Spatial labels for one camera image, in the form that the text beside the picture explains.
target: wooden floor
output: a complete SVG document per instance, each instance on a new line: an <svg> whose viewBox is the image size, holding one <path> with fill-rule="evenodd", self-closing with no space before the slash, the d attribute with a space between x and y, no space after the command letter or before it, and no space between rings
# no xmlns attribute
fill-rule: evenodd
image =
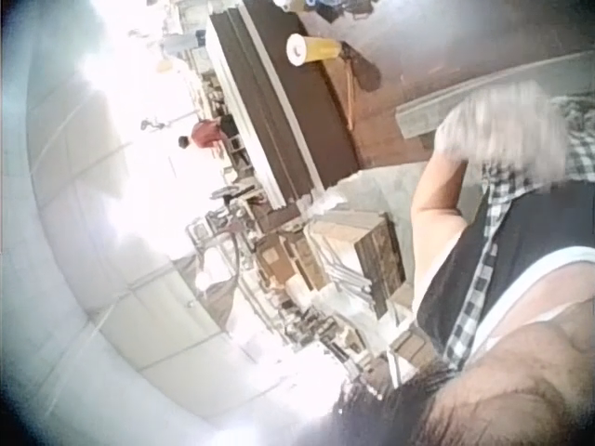
<svg viewBox="0 0 595 446"><path fill-rule="evenodd" d="M314 12L300 18L310 35L345 41L377 68L376 91L356 86L352 131L362 167L376 167L430 155L430 138L403 140L394 117L397 105L479 75L593 47L589 3L595 4L378 0L364 19L347 15L329 24ZM344 63L336 59L324 66L345 111Z"/></svg>

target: concrete floor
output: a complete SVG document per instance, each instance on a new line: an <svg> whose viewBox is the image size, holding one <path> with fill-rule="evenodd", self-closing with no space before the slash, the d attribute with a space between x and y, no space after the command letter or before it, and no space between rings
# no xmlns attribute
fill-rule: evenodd
<svg viewBox="0 0 595 446"><path fill-rule="evenodd" d="M388 212L396 227L408 282L413 282L415 268L409 210L425 165L414 163L363 170L340 181L323 197L337 195L353 210ZM481 187L469 173L459 200L459 209L468 221L473 219L481 198Z"/></svg>

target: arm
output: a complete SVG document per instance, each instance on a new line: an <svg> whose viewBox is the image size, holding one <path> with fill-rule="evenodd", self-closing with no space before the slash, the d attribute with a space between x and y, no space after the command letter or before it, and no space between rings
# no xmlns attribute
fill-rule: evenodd
<svg viewBox="0 0 595 446"><path fill-rule="evenodd" d="M415 284L449 242L467 227L456 208L466 169L467 163L434 152L417 183L411 205Z"/></svg>

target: plaid shirt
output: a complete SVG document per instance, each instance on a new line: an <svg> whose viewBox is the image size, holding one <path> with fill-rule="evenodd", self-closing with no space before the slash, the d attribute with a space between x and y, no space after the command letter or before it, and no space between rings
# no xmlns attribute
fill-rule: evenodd
<svg viewBox="0 0 595 446"><path fill-rule="evenodd" d="M595 96L556 98L554 103L560 107L569 128L570 151L566 178L595 182ZM509 169L497 166L483 168L483 191L488 193L483 250L444 351L444 358L457 369L465 365L480 323L483 303L498 254L496 233L512 202L542 186Z"/></svg>

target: black vest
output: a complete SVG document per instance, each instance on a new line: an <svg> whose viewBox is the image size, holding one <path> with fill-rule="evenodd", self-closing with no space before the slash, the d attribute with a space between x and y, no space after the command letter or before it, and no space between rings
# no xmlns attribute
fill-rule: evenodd
<svg viewBox="0 0 595 446"><path fill-rule="evenodd" d="M474 221L430 283L417 313L436 351L446 342L463 307L483 247L484 196ZM595 247L595 184L573 181L515 200L496 234L498 253L481 319L533 263L559 249Z"/></svg>

